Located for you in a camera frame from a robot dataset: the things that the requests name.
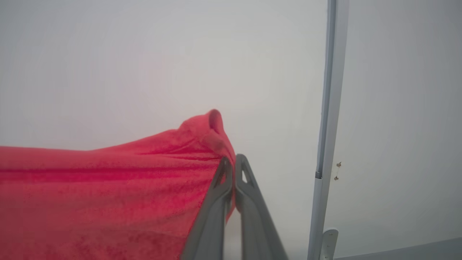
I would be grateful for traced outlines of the red printed t-shirt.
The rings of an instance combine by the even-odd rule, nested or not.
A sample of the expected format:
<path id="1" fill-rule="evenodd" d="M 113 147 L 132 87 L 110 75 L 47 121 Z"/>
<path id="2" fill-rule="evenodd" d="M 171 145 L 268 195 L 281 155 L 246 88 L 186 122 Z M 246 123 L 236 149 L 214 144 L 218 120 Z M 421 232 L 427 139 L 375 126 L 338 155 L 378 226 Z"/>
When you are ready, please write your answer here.
<path id="1" fill-rule="evenodd" d="M 0 260 L 180 260 L 223 158 L 218 110 L 96 150 L 0 146 Z"/>

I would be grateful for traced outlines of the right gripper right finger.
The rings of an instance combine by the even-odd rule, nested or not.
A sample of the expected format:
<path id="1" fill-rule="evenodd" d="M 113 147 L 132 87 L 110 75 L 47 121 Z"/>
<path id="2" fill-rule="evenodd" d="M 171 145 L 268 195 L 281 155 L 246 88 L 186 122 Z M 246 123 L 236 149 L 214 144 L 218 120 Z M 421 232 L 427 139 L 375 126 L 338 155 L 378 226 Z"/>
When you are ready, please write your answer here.
<path id="1" fill-rule="evenodd" d="M 241 214 L 241 260 L 288 260 L 249 160 L 236 155 L 236 207 Z"/>

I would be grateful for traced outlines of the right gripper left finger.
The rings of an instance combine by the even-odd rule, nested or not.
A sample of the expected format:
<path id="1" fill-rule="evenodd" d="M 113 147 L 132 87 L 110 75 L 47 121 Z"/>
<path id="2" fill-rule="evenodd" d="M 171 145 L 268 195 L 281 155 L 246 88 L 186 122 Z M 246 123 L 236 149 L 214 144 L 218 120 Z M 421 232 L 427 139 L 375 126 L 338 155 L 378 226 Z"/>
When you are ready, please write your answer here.
<path id="1" fill-rule="evenodd" d="M 233 168 L 223 157 L 188 234 L 180 260 L 223 260 L 226 217 L 232 204 Z"/>

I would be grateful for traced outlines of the grey metal pole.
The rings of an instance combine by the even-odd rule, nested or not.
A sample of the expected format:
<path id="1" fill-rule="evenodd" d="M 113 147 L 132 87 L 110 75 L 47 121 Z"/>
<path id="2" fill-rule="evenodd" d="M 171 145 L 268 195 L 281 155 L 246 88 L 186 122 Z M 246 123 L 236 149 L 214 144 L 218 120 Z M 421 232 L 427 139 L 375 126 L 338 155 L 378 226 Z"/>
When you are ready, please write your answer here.
<path id="1" fill-rule="evenodd" d="M 334 166 L 350 0 L 328 0 L 321 125 L 307 260 L 319 260 Z"/>

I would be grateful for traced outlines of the grey pole foot bracket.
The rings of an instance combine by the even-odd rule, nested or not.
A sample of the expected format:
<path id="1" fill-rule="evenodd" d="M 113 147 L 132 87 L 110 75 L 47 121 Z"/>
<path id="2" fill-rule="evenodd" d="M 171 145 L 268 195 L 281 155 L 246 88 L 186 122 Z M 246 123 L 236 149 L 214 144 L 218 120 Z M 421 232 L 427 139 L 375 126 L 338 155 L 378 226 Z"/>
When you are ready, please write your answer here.
<path id="1" fill-rule="evenodd" d="M 327 229 L 322 234 L 319 260 L 334 260 L 339 231 L 335 228 Z"/>

